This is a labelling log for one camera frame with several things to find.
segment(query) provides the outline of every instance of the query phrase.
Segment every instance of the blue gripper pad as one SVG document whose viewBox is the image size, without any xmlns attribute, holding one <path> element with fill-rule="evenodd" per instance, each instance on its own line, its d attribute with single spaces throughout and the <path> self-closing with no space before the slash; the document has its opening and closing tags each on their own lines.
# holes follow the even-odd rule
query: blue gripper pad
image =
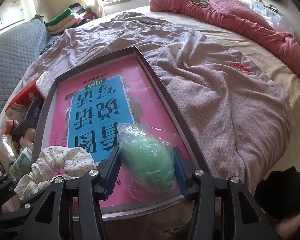
<svg viewBox="0 0 300 240">
<path fill-rule="evenodd" d="M 185 160 L 178 147 L 175 147 L 175 176 L 181 194 L 186 200 L 194 200 L 199 193 L 199 186 L 193 182 L 192 173 L 195 171 L 193 162 Z"/>
<path fill-rule="evenodd" d="M 109 158 L 102 160 L 97 167 L 97 170 L 101 172 L 99 184 L 95 188 L 99 200 L 107 200 L 113 193 L 120 167 L 119 147 L 116 146 Z"/>
</svg>

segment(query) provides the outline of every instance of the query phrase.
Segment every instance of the clear plastic bag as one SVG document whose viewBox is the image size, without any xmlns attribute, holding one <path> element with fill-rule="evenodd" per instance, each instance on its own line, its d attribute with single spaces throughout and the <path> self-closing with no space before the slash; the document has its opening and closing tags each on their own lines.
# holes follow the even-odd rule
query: clear plastic bag
<svg viewBox="0 0 300 240">
<path fill-rule="evenodd" d="M 35 82 L 35 86 L 40 94 L 43 96 L 44 100 L 47 98 L 48 93 L 52 87 L 54 80 L 50 76 L 48 71 L 45 71 L 41 74 L 38 80 Z"/>
<path fill-rule="evenodd" d="M 10 135 L 2 135 L 2 142 L 0 144 L 0 162 L 2 165 L 2 172 L 9 174 L 10 166 L 16 161 L 16 150 L 13 149 L 13 142 Z"/>
<path fill-rule="evenodd" d="M 118 124 L 121 163 L 129 195 L 144 203 L 176 186 L 173 141 L 179 135 L 133 124 Z"/>
<path fill-rule="evenodd" d="M 276 15 L 274 17 L 263 16 L 263 18 L 276 32 L 291 33 L 294 37 L 293 25 L 287 17 Z"/>
</svg>

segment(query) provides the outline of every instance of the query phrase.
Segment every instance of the pink blanket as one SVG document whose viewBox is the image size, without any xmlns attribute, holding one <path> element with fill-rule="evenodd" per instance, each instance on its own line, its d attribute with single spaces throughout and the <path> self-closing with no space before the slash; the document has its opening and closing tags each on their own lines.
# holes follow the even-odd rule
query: pink blanket
<svg viewBox="0 0 300 240">
<path fill-rule="evenodd" d="M 229 10 L 225 13 L 220 3 L 218 6 L 215 3 L 214 8 L 190 0 L 149 0 L 149 3 L 150 11 L 181 13 L 242 34 L 269 50 L 300 78 L 300 46 L 290 33 L 276 33 L 255 22 L 233 15 Z"/>
</svg>

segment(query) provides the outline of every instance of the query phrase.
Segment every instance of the gray mattress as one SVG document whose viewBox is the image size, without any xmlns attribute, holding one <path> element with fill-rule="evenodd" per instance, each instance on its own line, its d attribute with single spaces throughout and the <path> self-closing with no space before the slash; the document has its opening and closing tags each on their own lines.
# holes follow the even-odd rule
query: gray mattress
<svg viewBox="0 0 300 240">
<path fill-rule="evenodd" d="M 46 46 L 43 19 L 32 19 L 0 35 L 0 113 L 28 66 Z"/>
</svg>

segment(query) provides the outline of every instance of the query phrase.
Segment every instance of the dark cloth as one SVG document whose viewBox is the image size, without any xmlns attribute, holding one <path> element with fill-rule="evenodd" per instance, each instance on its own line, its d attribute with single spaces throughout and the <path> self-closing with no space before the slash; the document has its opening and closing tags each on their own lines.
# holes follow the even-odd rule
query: dark cloth
<svg viewBox="0 0 300 240">
<path fill-rule="evenodd" d="M 70 28 L 77 28 L 77 27 L 79 27 L 79 26 L 81 26 L 81 25 L 84 25 L 84 24 L 87 23 L 87 22 L 88 22 L 87 19 L 82 18 L 82 19 L 80 19 L 80 20 L 77 20 L 77 22 L 76 22 L 74 25 L 72 25 Z"/>
<path fill-rule="evenodd" d="M 79 11 L 77 11 L 77 14 L 82 14 L 82 13 L 84 13 L 86 11 L 86 9 L 85 8 L 82 8 L 82 9 L 80 9 Z"/>
<path fill-rule="evenodd" d="M 43 53 L 45 53 L 48 49 L 50 49 L 50 47 L 56 43 L 61 37 L 61 34 L 57 34 L 54 36 L 51 36 L 50 39 L 47 42 L 47 45 L 44 47 L 44 49 L 41 51 L 40 55 L 42 55 Z"/>
<path fill-rule="evenodd" d="M 271 172 L 258 184 L 254 198 L 276 220 L 300 214 L 300 172 L 295 167 Z"/>
<path fill-rule="evenodd" d="M 72 5 L 69 6 L 70 9 L 74 8 L 74 7 L 78 7 L 78 6 L 81 6 L 80 3 L 74 3 Z"/>
</svg>

